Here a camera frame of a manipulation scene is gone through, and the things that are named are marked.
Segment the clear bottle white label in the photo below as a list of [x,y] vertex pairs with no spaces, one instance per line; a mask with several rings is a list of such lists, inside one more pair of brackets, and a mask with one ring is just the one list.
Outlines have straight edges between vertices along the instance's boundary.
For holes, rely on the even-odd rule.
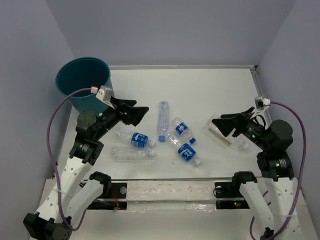
[[217,114],[212,114],[211,117],[205,123],[205,130],[220,144],[223,144],[225,147],[228,147],[234,151],[241,153],[246,153],[249,150],[249,145],[245,139],[240,135],[238,137],[233,137],[230,133],[225,137],[221,131],[212,123],[213,119],[219,119],[220,117]]

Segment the blue label bottle white cap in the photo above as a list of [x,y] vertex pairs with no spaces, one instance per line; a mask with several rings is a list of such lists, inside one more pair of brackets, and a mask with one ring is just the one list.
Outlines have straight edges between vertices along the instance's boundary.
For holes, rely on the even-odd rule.
[[116,139],[122,144],[128,144],[139,148],[154,148],[156,142],[140,132],[118,128],[115,131]]

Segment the crushed clear bottle blue cap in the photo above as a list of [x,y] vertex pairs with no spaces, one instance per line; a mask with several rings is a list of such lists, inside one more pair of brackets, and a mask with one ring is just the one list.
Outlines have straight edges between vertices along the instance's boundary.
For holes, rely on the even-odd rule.
[[166,135],[169,128],[169,113],[169,103],[167,101],[161,101],[159,103],[157,135],[158,140],[162,143],[166,140]]

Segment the clear bottle without label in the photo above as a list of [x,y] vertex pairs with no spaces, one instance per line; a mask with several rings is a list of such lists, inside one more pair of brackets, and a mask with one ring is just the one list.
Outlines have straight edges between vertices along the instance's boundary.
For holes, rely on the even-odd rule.
[[157,157],[154,150],[143,148],[116,146],[110,152],[111,158],[116,162],[145,163]]

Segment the small blue label bottle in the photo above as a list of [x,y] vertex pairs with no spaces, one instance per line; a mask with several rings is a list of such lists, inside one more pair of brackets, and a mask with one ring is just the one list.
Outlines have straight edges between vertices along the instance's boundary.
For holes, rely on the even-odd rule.
[[171,121],[171,125],[173,126],[176,133],[187,143],[194,144],[196,142],[196,138],[194,137],[193,132],[181,118],[175,117]]

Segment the large blue label bottle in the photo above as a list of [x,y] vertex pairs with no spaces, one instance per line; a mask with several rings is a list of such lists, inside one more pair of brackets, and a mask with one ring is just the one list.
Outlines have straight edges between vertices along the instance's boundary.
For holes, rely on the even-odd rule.
[[188,164],[198,167],[202,161],[199,159],[197,152],[187,142],[180,139],[174,132],[166,135],[166,142],[174,148],[175,152]]

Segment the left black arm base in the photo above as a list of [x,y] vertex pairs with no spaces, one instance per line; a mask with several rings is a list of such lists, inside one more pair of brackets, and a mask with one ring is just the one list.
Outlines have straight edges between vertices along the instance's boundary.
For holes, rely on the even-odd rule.
[[113,182],[110,188],[103,187],[102,194],[89,206],[88,210],[126,210],[127,183]]

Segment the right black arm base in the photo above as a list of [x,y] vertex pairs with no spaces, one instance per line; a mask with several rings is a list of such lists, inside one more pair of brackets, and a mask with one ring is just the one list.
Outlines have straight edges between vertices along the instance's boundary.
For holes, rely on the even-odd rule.
[[253,211],[258,210],[259,204],[264,202],[258,180],[237,174],[230,181],[216,182],[213,195],[219,210],[248,208]]

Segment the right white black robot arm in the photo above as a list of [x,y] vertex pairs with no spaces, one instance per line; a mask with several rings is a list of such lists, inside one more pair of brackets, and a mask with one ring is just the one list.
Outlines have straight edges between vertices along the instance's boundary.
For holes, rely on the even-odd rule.
[[296,211],[299,190],[294,190],[294,171],[287,154],[293,143],[293,129],[283,120],[275,120],[269,127],[257,121],[258,114],[251,107],[241,113],[214,117],[211,123],[224,137],[243,135],[262,151],[257,165],[267,188],[269,202],[261,193],[258,180],[250,171],[236,172],[230,183],[235,196],[243,196],[260,231],[262,240],[303,240]]

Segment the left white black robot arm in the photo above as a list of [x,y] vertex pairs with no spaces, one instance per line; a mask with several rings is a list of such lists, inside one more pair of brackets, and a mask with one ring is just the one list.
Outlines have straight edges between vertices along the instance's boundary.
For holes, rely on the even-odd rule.
[[111,177],[99,171],[80,186],[102,152],[100,139],[119,122],[137,126],[149,110],[136,106],[135,100],[112,97],[110,103],[100,114],[87,110],[78,115],[74,144],[62,172],[56,173],[56,184],[35,213],[24,217],[23,224],[32,238],[68,240],[80,228],[87,208],[98,197],[110,194]]

